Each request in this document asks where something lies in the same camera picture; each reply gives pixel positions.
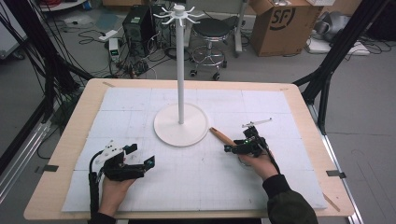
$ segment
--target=stool seat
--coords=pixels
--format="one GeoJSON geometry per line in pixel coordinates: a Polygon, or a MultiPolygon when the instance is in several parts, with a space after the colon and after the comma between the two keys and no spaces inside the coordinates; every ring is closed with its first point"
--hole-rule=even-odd
{"type": "Polygon", "coordinates": [[[225,21],[212,18],[203,18],[198,20],[192,26],[193,31],[203,38],[227,38],[230,33],[230,27],[225,21]]]}

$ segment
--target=stool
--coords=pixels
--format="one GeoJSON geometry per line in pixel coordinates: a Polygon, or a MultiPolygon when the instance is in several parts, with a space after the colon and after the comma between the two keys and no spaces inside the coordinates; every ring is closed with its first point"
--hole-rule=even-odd
{"type": "Polygon", "coordinates": [[[204,18],[198,20],[200,23],[195,23],[192,30],[195,35],[200,36],[207,43],[192,51],[191,62],[195,63],[195,70],[190,71],[190,75],[195,77],[198,72],[198,66],[216,66],[217,72],[213,79],[219,80],[219,65],[223,68],[227,67],[225,54],[219,48],[213,46],[213,42],[224,41],[227,39],[231,29],[225,21],[220,21],[212,18],[204,18]]]}

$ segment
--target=hand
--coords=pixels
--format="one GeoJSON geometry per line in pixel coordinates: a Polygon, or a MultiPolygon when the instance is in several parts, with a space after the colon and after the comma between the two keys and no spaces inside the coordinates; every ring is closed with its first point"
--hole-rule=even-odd
{"type": "Polygon", "coordinates": [[[273,175],[278,175],[275,166],[271,163],[268,155],[260,155],[257,158],[250,157],[249,155],[238,155],[238,157],[251,165],[262,180],[266,180],[273,175]]]}
{"type": "Polygon", "coordinates": [[[105,177],[103,180],[102,202],[98,212],[114,217],[125,198],[128,188],[135,181],[136,179],[113,181],[105,177]]]}

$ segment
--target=dark sleeve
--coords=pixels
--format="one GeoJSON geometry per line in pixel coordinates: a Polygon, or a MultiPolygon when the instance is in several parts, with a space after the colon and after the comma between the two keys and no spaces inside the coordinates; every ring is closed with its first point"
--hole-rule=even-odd
{"type": "Polygon", "coordinates": [[[107,216],[102,213],[96,213],[92,216],[90,224],[115,224],[116,219],[114,217],[107,216]]]}
{"type": "Polygon", "coordinates": [[[285,176],[274,175],[262,183],[268,195],[268,216],[272,224],[318,224],[314,209],[291,190],[285,176]]]}

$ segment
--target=black metal pole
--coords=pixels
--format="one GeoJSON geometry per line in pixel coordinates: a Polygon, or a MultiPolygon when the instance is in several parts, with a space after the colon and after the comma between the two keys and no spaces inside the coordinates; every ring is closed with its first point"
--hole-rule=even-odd
{"type": "Polygon", "coordinates": [[[30,134],[30,132],[33,130],[35,125],[42,117],[47,104],[46,101],[46,99],[41,101],[40,105],[38,105],[38,107],[35,109],[35,112],[30,116],[30,118],[18,132],[17,136],[14,138],[14,140],[12,140],[11,144],[0,157],[0,175],[7,169],[7,166],[9,165],[15,154],[17,154],[24,140],[27,138],[27,136],[30,134]]]}
{"type": "Polygon", "coordinates": [[[344,60],[350,49],[354,46],[361,33],[373,20],[375,15],[382,10],[389,0],[362,0],[359,7],[349,20],[346,28],[337,37],[332,49],[327,54],[319,68],[306,77],[293,82],[297,86],[308,83],[302,96],[305,102],[312,105],[321,92],[318,112],[318,126],[322,134],[325,131],[326,109],[329,98],[330,83],[335,69],[344,60]]]}

